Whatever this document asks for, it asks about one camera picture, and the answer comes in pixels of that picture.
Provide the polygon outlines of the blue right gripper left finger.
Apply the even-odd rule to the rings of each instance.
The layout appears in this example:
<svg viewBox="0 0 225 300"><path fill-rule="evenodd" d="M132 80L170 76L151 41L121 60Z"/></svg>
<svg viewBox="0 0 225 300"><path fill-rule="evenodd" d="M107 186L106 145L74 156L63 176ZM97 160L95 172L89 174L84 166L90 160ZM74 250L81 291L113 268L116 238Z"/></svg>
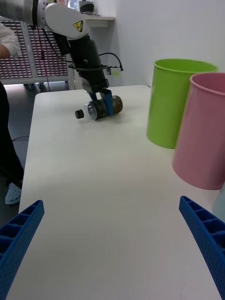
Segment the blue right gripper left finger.
<svg viewBox="0 0 225 300"><path fill-rule="evenodd" d="M38 200L0 228L0 299L5 300L26 251L44 216Z"/></svg>

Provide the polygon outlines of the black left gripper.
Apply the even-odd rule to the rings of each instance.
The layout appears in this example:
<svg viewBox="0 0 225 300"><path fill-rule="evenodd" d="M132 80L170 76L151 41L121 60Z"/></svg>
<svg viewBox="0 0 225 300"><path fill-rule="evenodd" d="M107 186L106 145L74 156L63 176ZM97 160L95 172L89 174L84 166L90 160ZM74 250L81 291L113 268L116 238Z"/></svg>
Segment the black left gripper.
<svg viewBox="0 0 225 300"><path fill-rule="evenodd" d="M97 94L101 92L102 99L105 103L109 116L113 116L113 96L112 92L107 89L109 82L105 77L103 70L97 71L79 71L78 72L83 89L89 93L89 96L93 102L97 102Z"/></svg>

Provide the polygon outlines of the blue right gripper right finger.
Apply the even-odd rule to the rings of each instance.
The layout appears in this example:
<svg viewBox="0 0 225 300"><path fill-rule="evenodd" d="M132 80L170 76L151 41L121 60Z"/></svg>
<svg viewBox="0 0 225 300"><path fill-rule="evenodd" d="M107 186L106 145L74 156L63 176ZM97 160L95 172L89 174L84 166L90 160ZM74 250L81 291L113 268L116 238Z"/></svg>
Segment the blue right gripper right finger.
<svg viewBox="0 0 225 300"><path fill-rule="evenodd" d="M207 264L221 299L225 299L225 223L186 196L179 211Z"/></svg>

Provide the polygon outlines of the person's hand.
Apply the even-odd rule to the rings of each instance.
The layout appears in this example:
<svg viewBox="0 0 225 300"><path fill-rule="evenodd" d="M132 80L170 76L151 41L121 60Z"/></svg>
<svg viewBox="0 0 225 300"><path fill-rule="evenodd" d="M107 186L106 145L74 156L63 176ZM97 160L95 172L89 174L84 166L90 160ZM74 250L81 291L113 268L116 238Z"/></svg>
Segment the person's hand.
<svg viewBox="0 0 225 300"><path fill-rule="evenodd" d="M9 50L4 45L0 45L0 59L5 59L10 56L11 56L11 54L10 54Z"/></svg>

